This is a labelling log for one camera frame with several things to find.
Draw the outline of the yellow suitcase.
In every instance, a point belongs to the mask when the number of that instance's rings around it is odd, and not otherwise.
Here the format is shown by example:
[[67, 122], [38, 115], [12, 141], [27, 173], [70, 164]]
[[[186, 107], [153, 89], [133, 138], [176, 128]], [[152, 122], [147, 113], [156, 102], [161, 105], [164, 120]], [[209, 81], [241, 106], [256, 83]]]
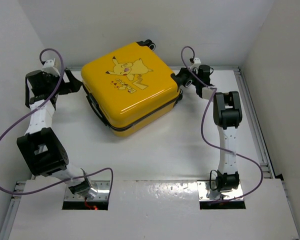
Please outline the yellow suitcase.
[[171, 111], [183, 98], [175, 73], [147, 39], [132, 42], [81, 69], [94, 113], [118, 137], [128, 137]]

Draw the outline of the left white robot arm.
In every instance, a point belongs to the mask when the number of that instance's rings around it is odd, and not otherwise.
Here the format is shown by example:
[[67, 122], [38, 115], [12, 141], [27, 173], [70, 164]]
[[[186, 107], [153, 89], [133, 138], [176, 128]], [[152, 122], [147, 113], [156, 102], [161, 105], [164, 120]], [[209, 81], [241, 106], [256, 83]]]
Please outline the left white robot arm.
[[97, 188], [82, 168], [70, 163], [66, 149], [52, 129], [58, 96], [76, 93], [82, 86], [69, 69], [64, 72], [68, 82], [60, 77], [55, 60], [49, 59], [42, 62], [40, 70], [26, 74], [25, 105], [34, 113], [16, 144], [35, 177], [54, 177], [63, 181], [72, 194], [92, 200], [98, 194]]

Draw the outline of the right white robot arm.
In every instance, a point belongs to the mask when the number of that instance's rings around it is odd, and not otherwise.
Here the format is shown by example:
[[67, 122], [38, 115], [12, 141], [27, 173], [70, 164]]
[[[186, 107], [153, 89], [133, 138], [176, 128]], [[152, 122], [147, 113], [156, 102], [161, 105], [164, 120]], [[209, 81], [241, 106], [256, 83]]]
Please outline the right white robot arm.
[[237, 91], [216, 91], [210, 78], [214, 69], [201, 64], [198, 57], [191, 58], [190, 63], [189, 68], [180, 69], [176, 80], [185, 88], [193, 85], [200, 98], [213, 103], [213, 121], [219, 133], [219, 164], [214, 180], [215, 186], [209, 188], [218, 192], [237, 189], [240, 177], [236, 163], [236, 134], [243, 118], [240, 95]]

